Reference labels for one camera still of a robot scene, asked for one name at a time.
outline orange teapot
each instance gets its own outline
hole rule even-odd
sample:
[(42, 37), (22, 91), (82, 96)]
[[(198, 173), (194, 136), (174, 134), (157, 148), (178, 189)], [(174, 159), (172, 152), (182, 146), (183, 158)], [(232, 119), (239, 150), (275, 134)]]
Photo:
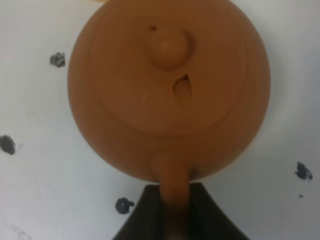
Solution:
[(110, 0), (88, 21), (68, 74), (75, 121), (115, 168), (160, 183), (183, 216), (189, 181), (234, 161), (262, 124), (270, 69), (228, 0)]

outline white surface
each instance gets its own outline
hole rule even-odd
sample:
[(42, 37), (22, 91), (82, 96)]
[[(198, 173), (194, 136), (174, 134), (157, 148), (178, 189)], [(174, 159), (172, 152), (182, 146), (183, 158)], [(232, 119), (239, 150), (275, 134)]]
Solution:
[[(265, 43), (272, 71), (264, 125), (238, 161), (204, 180), (225, 213), (252, 240), (320, 239), (319, 0), (235, 0)], [(115, 170), (82, 138), (67, 96), (69, 60), (100, 6), (89, 0), (0, 1), (0, 240), (110, 240), (145, 182)], [(295, 176), (297, 161), (312, 171)]]

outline lid knob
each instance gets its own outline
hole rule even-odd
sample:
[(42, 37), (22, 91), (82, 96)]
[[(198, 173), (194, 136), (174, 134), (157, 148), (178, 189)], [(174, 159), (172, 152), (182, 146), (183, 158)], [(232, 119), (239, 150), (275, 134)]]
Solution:
[(148, 54), (157, 67), (172, 70), (188, 59), (190, 43), (182, 29), (153, 27), (150, 30), (152, 33), (147, 45)]

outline teapot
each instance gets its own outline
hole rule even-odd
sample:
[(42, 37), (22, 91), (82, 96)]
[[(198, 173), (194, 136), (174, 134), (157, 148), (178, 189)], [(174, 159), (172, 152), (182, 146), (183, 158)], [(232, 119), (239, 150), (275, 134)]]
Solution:
[(270, 68), (229, 0), (109, 0), (78, 37), (68, 94), (90, 146), (159, 183), (165, 212), (183, 222), (190, 181), (230, 164), (257, 134)]

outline lid air hole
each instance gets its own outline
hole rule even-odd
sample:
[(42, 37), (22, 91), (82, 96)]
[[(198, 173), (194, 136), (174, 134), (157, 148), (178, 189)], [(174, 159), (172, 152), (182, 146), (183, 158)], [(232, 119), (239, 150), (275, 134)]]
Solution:
[(192, 89), (188, 74), (175, 81), (173, 85), (173, 93), (181, 106), (184, 106), (192, 99)]

